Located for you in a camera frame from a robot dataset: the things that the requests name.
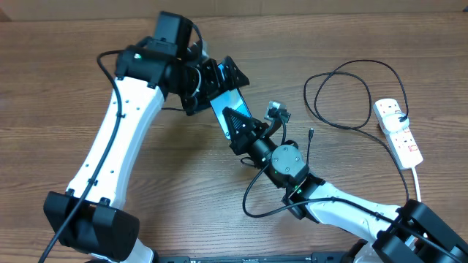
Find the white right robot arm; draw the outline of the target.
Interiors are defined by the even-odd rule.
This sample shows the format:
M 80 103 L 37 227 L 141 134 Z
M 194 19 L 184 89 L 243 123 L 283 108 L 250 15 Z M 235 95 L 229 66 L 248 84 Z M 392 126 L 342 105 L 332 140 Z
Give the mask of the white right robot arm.
M 383 205 L 347 194 L 314 176 L 294 142 L 272 142 L 270 135 L 285 124 L 282 111 L 276 111 L 271 124 L 229 107 L 222 114 L 233 152 L 248 154 L 261 174 L 285 189 L 284 210 L 361 239 L 348 261 L 467 261 L 467 243 L 427 205 L 414 199 L 402 207 Z

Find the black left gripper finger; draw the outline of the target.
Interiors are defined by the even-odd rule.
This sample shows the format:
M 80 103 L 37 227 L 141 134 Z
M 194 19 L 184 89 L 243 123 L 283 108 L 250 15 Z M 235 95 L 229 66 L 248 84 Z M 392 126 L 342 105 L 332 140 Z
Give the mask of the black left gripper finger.
M 217 98 L 226 91 L 223 87 L 198 88 L 189 92 L 189 97 L 195 99 L 195 104 L 189 107 L 189 114 L 194 115 L 211 107 L 211 100 Z
M 221 72 L 222 89 L 231 91 L 250 84 L 249 78 L 238 68 L 230 56 L 226 56 L 218 65 Z

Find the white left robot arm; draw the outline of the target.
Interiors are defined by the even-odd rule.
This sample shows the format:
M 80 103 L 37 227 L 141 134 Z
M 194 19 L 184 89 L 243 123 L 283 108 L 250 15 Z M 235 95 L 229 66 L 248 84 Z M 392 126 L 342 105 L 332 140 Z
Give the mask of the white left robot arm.
M 106 262 L 157 262 L 138 237 L 138 218 L 125 212 L 127 187 L 143 139 L 169 94 L 192 115 L 206 108 L 244 109 L 240 88 L 249 84 L 231 58 L 206 58 L 200 45 L 160 50 L 130 45 L 116 52 L 107 75 L 113 92 L 105 118 L 83 166 L 43 209 L 60 243 Z

